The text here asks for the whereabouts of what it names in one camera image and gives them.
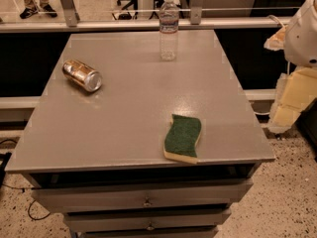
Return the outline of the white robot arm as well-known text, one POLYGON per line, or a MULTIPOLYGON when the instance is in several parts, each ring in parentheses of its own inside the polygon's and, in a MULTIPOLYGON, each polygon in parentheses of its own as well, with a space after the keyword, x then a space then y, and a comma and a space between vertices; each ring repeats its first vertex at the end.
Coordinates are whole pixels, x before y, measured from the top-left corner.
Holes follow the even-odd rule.
POLYGON ((284 51, 285 59, 295 65, 317 66, 317 0, 306 0, 288 25, 268 38, 264 47, 284 51))

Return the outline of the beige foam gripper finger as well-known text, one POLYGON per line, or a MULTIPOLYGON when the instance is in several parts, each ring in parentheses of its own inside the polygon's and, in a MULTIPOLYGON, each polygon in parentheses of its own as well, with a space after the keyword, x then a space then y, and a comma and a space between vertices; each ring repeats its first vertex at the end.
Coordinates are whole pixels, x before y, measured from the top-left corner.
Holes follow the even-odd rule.
POLYGON ((264 42, 264 48, 271 51, 280 51, 284 49, 284 39, 287 27, 281 27, 275 34, 264 42))

